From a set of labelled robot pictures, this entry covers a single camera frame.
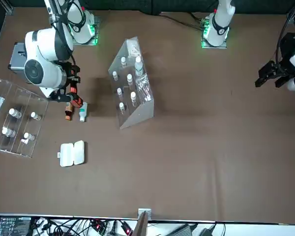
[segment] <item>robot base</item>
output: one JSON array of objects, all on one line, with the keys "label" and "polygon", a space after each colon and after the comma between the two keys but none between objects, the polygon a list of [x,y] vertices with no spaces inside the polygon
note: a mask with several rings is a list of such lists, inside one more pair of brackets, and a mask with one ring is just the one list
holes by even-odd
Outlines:
[{"label": "robot base", "polygon": [[94,17],[94,25],[89,27],[89,30],[91,31],[94,36],[88,41],[87,43],[81,44],[78,43],[75,39],[73,39],[74,45],[91,45],[95,46],[98,43],[98,36],[99,36],[99,25],[100,25],[100,17],[99,16],[93,16]]}]

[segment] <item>white bottle cap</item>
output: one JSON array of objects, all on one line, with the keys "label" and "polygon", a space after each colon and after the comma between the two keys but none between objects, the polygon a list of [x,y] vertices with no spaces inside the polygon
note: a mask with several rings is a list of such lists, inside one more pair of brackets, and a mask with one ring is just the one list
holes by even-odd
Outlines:
[{"label": "white bottle cap", "polygon": [[128,81],[129,83],[132,82],[132,75],[131,75],[131,74],[128,74],[128,75],[127,75],[127,81]]},{"label": "white bottle cap", "polygon": [[9,114],[10,114],[10,115],[14,115],[14,113],[15,113],[15,110],[14,110],[13,108],[11,108],[11,109],[9,110]]},{"label": "white bottle cap", "polygon": [[121,88],[118,88],[118,89],[117,89],[117,94],[118,94],[118,95],[122,95]]},{"label": "white bottle cap", "polygon": [[136,92],[131,92],[130,96],[132,100],[135,100],[137,97]]},{"label": "white bottle cap", "polygon": [[29,138],[29,136],[30,136],[30,134],[29,134],[29,133],[25,133],[25,134],[24,134],[24,138],[25,138],[25,139],[28,139],[28,138]]},{"label": "white bottle cap", "polygon": [[124,110],[124,104],[123,104],[122,102],[119,103],[119,108],[120,108],[120,110],[122,110],[122,111]]},{"label": "white bottle cap", "polygon": [[8,128],[2,127],[2,134],[6,135],[8,133]]}]

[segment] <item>white surface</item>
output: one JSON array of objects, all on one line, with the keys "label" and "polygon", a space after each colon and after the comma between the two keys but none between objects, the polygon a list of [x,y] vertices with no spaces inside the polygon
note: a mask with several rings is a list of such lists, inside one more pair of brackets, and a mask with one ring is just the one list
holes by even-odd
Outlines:
[{"label": "white surface", "polygon": [[84,142],[82,140],[77,141],[74,144],[74,165],[80,165],[84,163]]},{"label": "white surface", "polygon": [[60,147],[60,165],[62,167],[72,166],[74,163],[73,144],[61,144]]}]

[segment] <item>robotic arm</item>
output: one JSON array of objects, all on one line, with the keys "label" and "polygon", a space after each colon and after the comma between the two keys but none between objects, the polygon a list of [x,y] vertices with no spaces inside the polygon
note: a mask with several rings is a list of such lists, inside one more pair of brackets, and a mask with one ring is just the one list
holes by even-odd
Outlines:
[{"label": "robotic arm", "polygon": [[[256,87],[262,86],[269,79],[277,79],[275,81],[277,88],[287,83],[289,90],[295,90],[295,33],[289,32],[282,37],[288,22],[294,16],[295,6],[289,12],[281,30],[275,52],[275,62],[270,60],[259,70],[259,78],[255,81]],[[281,50],[281,60],[278,55],[279,49]]]},{"label": "robotic arm", "polygon": [[[52,27],[26,34],[25,75],[49,99],[71,102],[74,106],[81,107],[83,101],[77,95],[76,87],[80,82],[80,77],[77,76],[80,69],[72,57],[72,35],[77,42],[87,43],[93,37],[89,29],[94,24],[94,16],[83,10],[78,0],[45,0],[45,4]],[[63,62],[70,57],[73,65]],[[68,85],[71,86],[71,91],[65,94]]]},{"label": "robotic arm", "polygon": [[204,38],[211,46],[218,47],[223,44],[234,13],[234,0],[219,0],[216,12],[207,17],[209,27],[204,34]]}]

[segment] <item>white bottle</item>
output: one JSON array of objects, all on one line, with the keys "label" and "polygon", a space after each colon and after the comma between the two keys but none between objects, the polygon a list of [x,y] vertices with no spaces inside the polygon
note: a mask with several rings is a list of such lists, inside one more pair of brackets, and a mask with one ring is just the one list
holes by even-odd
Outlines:
[{"label": "white bottle", "polygon": [[121,90],[121,88],[117,89],[117,94],[118,94],[119,98],[122,99],[122,90]]},{"label": "white bottle", "polygon": [[136,69],[136,75],[143,75],[143,62],[141,61],[141,57],[136,57],[136,62],[134,63],[134,68]]},{"label": "white bottle", "polygon": [[122,58],[121,58],[121,66],[122,66],[122,67],[126,67],[126,66],[127,66],[126,58],[125,58],[125,57],[122,57]]},{"label": "white bottle", "polygon": [[29,133],[25,133],[24,134],[24,138],[25,139],[28,139],[28,140],[31,140],[31,141],[34,141],[35,140],[35,135],[29,134]]},{"label": "white bottle", "polygon": [[127,81],[128,81],[129,86],[131,86],[133,84],[132,83],[132,75],[131,74],[128,74],[127,75]]},{"label": "white bottle", "polygon": [[136,95],[136,92],[131,92],[130,97],[131,97],[132,105],[134,107],[136,107],[137,106],[137,95]]},{"label": "white bottle", "polygon": [[120,102],[120,103],[119,103],[119,108],[120,108],[121,113],[123,114],[124,111],[125,111],[125,107],[124,107],[123,102]]},{"label": "white bottle", "polygon": [[83,102],[83,106],[80,108],[80,122],[85,122],[85,117],[87,116],[88,104],[87,102]]},{"label": "white bottle", "polygon": [[18,110],[15,110],[13,108],[9,110],[9,114],[15,117],[16,119],[19,119],[22,116],[22,113],[20,113]]},{"label": "white bottle", "polygon": [[13,138],[16,135],[16,132],[14,130],[12,130],[12,129],[2,127],[2,134],[4,134],[7,137]]},{"label": "white bottle", "polygon": [[38,114],[36,114],[35,112],[32,112],[32,113],[30,114],[30,117],[32,117],[32,118],[35,119],[35,120],[41,120],[41,116],[38,115]]},{"label": "white bottle", "polygon": [[118,74],[115,71],[113,71],[113,78],[114,78],[115,81],[118,80]]}]

